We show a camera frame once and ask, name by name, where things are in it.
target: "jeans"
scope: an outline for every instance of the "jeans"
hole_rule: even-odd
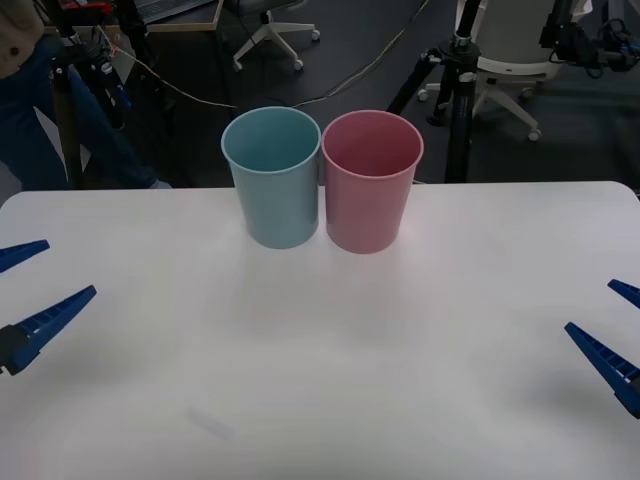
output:
[[[0,80],[0,161],[22,182],[23,190],[69,188],[64,166],[42,129],[33,107],[55,122],[49,65],[53,38],[41,39],[20,71]],[[148,188],[153,169],[140,163],[125,137],[114,131],[75,69],[69,71],[80,142],[92,161],[129,188]]]

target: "pink cup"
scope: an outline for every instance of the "pink cup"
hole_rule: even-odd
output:
[[[424,144],[404,118],[360,110],[322,135],[327,233],[341,248],[374,253],[395,240]]]

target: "cup rim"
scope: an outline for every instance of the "cup rim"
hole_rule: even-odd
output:
[[[244,167],[242,165],[240,165],[238,162],[236,162],[235,160],[232,160],[231,157],[229,155],[227,155],[227,149],[225,148],[225,138],[227,137],[227,133],[229,132],[229,129],[233,126],[234,123],[236,123],[237,121],[239,121],[242,117],[247,116],[249,114],[255,113],[259,110],[287,110],[290,112],[295,112],[299,115],[302,115],[303,117],[306,117],[308,120],[311,121],[311,123],[313,124],[313,126],[316,127],[316,131],[318,132],[318,141],[316,142],[316,146],[313,149],[313,152],[311,152],[311,154],[305,158],[303,161],[301,161],[300,163],[296,163],[294,166],[289,167],[289,168],[285,168],[283,170],[273,170],[273,171],[269,171],[269,172],[264,172],[261,170],[253,170],[251,168],[247,168]],[[249,110],[248,112],[243,113],[242,115],[240,115],[239,117],[236,117],[229,125],[227,125],[227,128],[224,129],[224,132],[222,133],[222,138],[220,139],[220,147],[222,148],[222,154],[224,155],[224,158],[227,159],[227,162],[233,164],[235,167],[239,168],[240,170],[244,170],[245,172],[249,172],[255,175],[278,175],[281,173],[287,173],[291,170],[295,170],[296,168],[299,168],[301,166],[303,166],[304,164],[310,162],[313,157],[316,156],[316,154],[318,153],[318,150],[320,149],[320,145],[322,144],[322,132],[320,131],[320,127],[318,126],[318,123],[307,113],[301,112],[300,110],[297,110],[295,108],[291,108],[291,107],[278,107],[278,106],[271,106],[271,107],[260,107],[260,108],[254,108],[252,110]]]
[[[406,125],[408,125],[411,128],[411,130],[413,131],[413,133],[415,133],[415,135],[418,137],[418,141],[420,142],[420,152],[419,152],[416,160],[411,165],[409,165],[407,168],[402,169],[399,172],[393,173],[391,175],[382,175],[382,176],[379,176],[379,175],[361,175],[359,173],[351,172],[351,171],[347,170],[346,168],[341,167],[336,162],[334,162],[331,159],[331,157],[329,155],[327,155],[327,151],[324,148],[324,140],[325,140],[325,138],[327,136],[327,132],[333,126],[333,124],[336,123],[338,120],[341,120],[341,119],[343,119],[345,117],[349,117],[351,115],[358,115],[360,113],[375,113],[375,114],[390,116],[390,117],[397,118],[397,119],[401,120],[402,122],[404,122]],[[360,178],[362,180],[387,180],[389,178],[399,177],[399,176],[403,175],[404,173],[406,173],[411,168],[415,167],[418,164],[418,162],[420,162],[420,160],[422,159],[422,155],[424,155],[424,140],[422,139],[422,135],[420,134],[420,131],[410,121],[406,120],[405,118],[402,118],[400,115],[395,115],[393,113],[385,112],[384,110],[354,110],[353,112],[348,112],[348,113],[345,113],[344,115],[340,115],[338,118],[333,120],[329,125],[327,125],[327,128],[324,129],[324,132],[322,133],[322,139],[320,141],[320,144],[321,144],[321,147],[322,147],[322,154],[324,155],[324,158],[325,158],[325,160],[327,162],[329,162],[331,165],[333,165],[335,168],[337,168],[341,172],[344,172],[344,173],[346,173],[348,175],[351,175],[353,177],[356,177],[356,178]]]

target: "tripod leg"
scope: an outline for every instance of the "tripod leg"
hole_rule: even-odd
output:
[[[444,115],[447,113],[447,107],[449,106],[449,100],[451,100],[457,75],[458,69],[455,66],[447,65],[445,67],[440,83],[440,93],[438,94],[438,100],[436,100],[436,106],[433,109],[433,115],[427,118],[427,122],[434,127],[444,125]]]
[[[461,73],[455,79],[444,183],[465,183],[467,181],[475,92],[476,74],[473,71]]]
[[[75,115],[71,82],[66,66],[54,66],[51,69],[51,87],[53,108],[62,145],[62,155],[67,169],[67,179],[71,188],[82,189],[82,160],[80,158],[80,139]]]
[[[438,50],[429,50],[427,53],[421,55],[413,72],[411,72],[411,75],[409,75],[402,87],[400,87],[396,97],[389,105],[389,108],[387,108],[387,112],[400,115],[409,100],[411,100],[411,97],[413,97],[415,91],[420,88],[422,82],[424,82],[439,63],[440,52]]]

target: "chair base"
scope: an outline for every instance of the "chair base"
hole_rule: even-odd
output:
[[[529,126],[530,131],[529,131],[528,138],[530,141],[537,142],[538,140],[540,140],[542,133],[538,129],[538,121],[535,118],[533,118],[531,115],[529,115],[529,113],[527,113],[527,111],[524,108],[522,108],[518,104],[518,102],[516,102],[513,98],[511,98],[502,88],[500,88],[499,84],[489,84],[486,81],[484,81],[485,78],[479,77],[479,80],[480,79],[482,80],[477,83],[478,91],[476,93],[478,93],[479,95],[476,100],[476,103],[473,106],[473,117],[475,118],[475,116],[480,111],[480,108],[482,108],[482,106],[486,103],[487,100],[491,99],[497,104],[499,104],[500,106],[502,106],[503,108],[509,110],[512,114],[514,114],[522,122],[524,122],[526,125]],[[508,85],[537,85],[540,83],[542,83],[542,81],[540,80],[540,77],[536,77],[535,79],[532,78],[532,79],[510,81],[508,82]],[[429,92],[438,92],[438,91],[440,91],[439,83],[427,83],[423,89],[418,91],[418,99],[421,102],[424,102],[427,100],[427,98],[429,98]],[[528,98],[531,98],[533,94],[533,90],[529,88],[525,88],[522,93],[523,93],[523,98],[528,99]]]
[[[316,30],[316,26],[312,23],[282,23],[271,21],[271,12],[267,12],[268,23],[263,24],[256,32],[251,36],[251,39],[247,40],[245,44],[238,50],[233,56],[233,69],[236,72],[242,70],[242,64],[240,59],[253,47],[257,46],[263,40],[272,40],[273,43],[278,45],[284,52],[293,58],[293,68],[296,70],[302,70],[304,64],[298,57],[296,51],[289,45],[281,33],[287,32],[311,32],[311,39],[313,41],[320,40],[320,32]]]

